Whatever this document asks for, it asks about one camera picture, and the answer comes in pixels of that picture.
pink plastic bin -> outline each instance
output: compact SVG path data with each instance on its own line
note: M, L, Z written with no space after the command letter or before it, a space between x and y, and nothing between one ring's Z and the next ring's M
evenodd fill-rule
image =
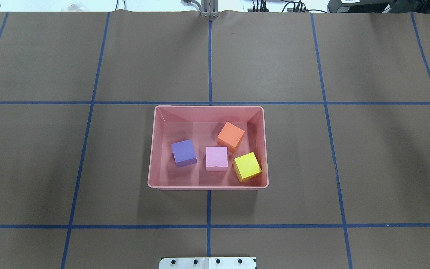
M205 147L217 146L227 121L245 131L235 153L228 152L228 170L207 171ZM171 145L191 139L197 163L177 167ZM240 183L233 159L255 152L261 174ZM259 106L157 106L154 113L149 179L151 188L165 190L255 191L268 187L265 115Z

cube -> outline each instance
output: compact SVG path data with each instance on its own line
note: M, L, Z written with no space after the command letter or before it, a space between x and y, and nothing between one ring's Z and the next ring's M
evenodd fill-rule
M227 122L217 136L217 143L227 147L230 152L235 152L242 142L243 135L244 130Z
M173 143L172 151L174 152L175 164L178 167L197 163L197 157L191 139Z
M228 149L225 146L205 148L207 171L226 171L228 169Z
M252 179L261 174L261 167L253 152L235 158L233 167L235 168L240 182Z

pink cube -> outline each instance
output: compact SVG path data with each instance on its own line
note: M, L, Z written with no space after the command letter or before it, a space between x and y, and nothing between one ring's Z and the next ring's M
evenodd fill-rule
M205 149L207 171L226 171L228 169L228 148L208 146Z

